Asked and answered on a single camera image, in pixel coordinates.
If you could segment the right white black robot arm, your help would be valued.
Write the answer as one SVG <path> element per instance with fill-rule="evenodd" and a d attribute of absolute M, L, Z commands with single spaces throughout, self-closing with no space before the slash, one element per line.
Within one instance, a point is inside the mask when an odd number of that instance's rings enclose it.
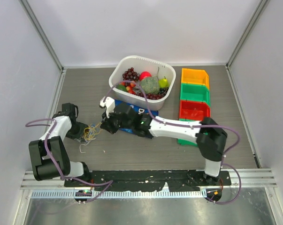
<path fill-rule="evenodd" d="M 204 182 L 214 185 L 219 181 L 228 135 L 213 119 L 205 117 L 203 121 L 168 120 L 150 113 L 139 114 L 126 103 L 116 105 L 113 99 L 102 101 L 99 106 L 105 109 L 100 127 L 111 134 L 119 129 L 129 129 L 139 137 L 169 137 L 195 143 L 205 159 Z"/>

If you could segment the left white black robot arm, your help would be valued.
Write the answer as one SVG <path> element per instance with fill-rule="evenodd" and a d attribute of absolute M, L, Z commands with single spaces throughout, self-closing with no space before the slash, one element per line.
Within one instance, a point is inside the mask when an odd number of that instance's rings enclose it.
<path fill-rule="evenodd" d="M 60 177 L 62 179 L 75 178 L 75 182 L 86 187 L 90 184 L 91 173 L 84 162 L 70 161 L 64 138 L 82 140 L 84 130 L 88 126 L 78 122 L 78 106 L 72 103 L 62 104 L 62 109 L 52 118 L 49 129 L 38 140 L 29 143 L 29 153 L 34 178 L 37 181 L 50 180 Z"/>

